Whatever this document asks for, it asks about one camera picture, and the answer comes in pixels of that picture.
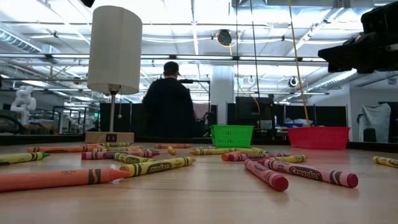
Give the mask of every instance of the green basket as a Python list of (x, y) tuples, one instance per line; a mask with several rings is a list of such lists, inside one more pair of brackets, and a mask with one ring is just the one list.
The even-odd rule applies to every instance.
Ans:
[(250, 147), (254, 126), (213, 125), (211, 138), (216, 147)]

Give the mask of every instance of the plastic basket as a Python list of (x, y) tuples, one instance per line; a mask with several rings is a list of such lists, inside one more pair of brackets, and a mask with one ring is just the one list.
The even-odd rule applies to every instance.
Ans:
[(349, 128), (305, 127), (289, 128), (290, 144), (306, 149), (346, 149)]
[(212, 125), (211, 139), (216, 147), (250, 147), (254, 126)]

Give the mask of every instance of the person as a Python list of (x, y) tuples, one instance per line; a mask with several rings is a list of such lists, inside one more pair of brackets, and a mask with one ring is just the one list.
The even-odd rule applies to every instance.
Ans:
[(142, 103), (149, 115), (147, 135), (164, 138), (197, 137), (198, 131), (189, 90), (177, 77), (178, 64), (164, 64), (164, 78), (150, 85)]

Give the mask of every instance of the white lamp shade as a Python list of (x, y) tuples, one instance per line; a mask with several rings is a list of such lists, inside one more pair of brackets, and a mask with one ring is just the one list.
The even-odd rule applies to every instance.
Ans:
[(109, 84), (120, 85), (123, 95), (139, 92), (142, 21), (133, 12), (116, 6), (94, 10), (91, 30), (89, 89), (109, 93)]

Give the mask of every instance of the wooden table surface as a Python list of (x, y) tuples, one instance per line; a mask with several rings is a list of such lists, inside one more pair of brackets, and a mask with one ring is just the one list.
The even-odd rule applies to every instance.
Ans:
[[(153, 148), (153, 144), (144, 144)], [(398, 154), (360, 150), (314, 151), (259, 146), (287, 154), (306, 154), (304, 164), (358, 175), (349, 189), (283, 174), (285, 192), (276, 192), (247, 171), (242, 162), (220, 156), (155, 174), (110, 184), (0, 193), (1, 223), (395, 223), (398, 169), (374, 164), (371, 156)], [(26, 152), (27, 146), (0, 147), (0, 154)], [(189, 149), (156, 157), (188, 156)], [(52, 154), (42, 161), (0, 166), (0, 174), (115, 168), (113, 160), (82, 161), (80, 153)]]

